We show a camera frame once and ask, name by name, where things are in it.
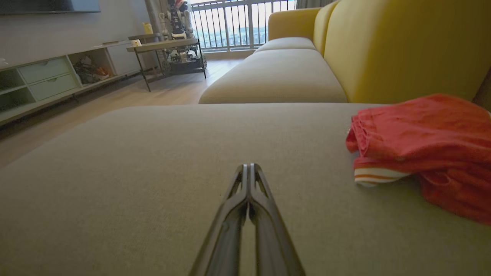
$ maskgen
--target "television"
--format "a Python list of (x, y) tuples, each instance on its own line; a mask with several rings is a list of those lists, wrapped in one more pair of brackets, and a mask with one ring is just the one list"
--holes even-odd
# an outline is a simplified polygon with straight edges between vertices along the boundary
[(101, 12), (99, 0), (0, 0), (0, 14)]

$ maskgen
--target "orange stripe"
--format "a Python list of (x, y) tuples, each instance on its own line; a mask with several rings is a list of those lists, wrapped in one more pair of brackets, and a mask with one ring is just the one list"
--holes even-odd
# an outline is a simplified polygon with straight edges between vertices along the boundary
[(383, 183), (373, 182), (373, 181), (363, 181), (363, 183), (369, 183), (369, 184), (374, 184), (374, 185), (383, 185)]
[(390, 176), (383, 176), (383, 175), (374, 175), (374, 174), (358, 174), (355, 175), (355, 178), (359, 177), (370, 177), (370, 178), (376, 178), (376, 179), (399, 179), (400, 177), (390, 177)]

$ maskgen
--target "yellow sofa backrest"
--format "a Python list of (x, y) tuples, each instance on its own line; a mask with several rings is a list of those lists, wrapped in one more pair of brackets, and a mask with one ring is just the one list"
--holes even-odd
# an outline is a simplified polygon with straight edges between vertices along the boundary
[(324, 58), (349, 102), (472, 100), (491, 66), (491, 0), (341, 0)]
[(321, 53), (324, 53), (326, 47), (326, 34), (327, 34), (327, 24), (331, 18), (332, 11), (340, 0), (332, 2), (331, 4), (323, 7), (317, 13), (314, 22), (314, 34), (312, 42), (315, 48)]

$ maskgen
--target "green drawer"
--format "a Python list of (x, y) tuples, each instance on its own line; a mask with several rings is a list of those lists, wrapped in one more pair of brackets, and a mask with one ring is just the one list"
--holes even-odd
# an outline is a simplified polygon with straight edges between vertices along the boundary
[(70, 89), (76, 88), (77, 84), (72, 74), (51, 79), (42, 83), (38, 83), (30, 87), (32, 94), (37, 101), (49, 98), (51, 96), (63, 93)]
[(34, 83), (50, 77), (69, 73), (70, 68), (64, 58), (56, 58), (19, 68), (27, 83)]

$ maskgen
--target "red cloth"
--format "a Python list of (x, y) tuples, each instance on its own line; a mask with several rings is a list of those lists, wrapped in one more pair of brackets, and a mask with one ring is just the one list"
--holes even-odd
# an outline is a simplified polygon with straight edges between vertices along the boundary
[(346, 146), (357, 168), (418, 173), (423, 196), (458, 215), (491, 224), (491, 117), (448, 95), (361, 110)]

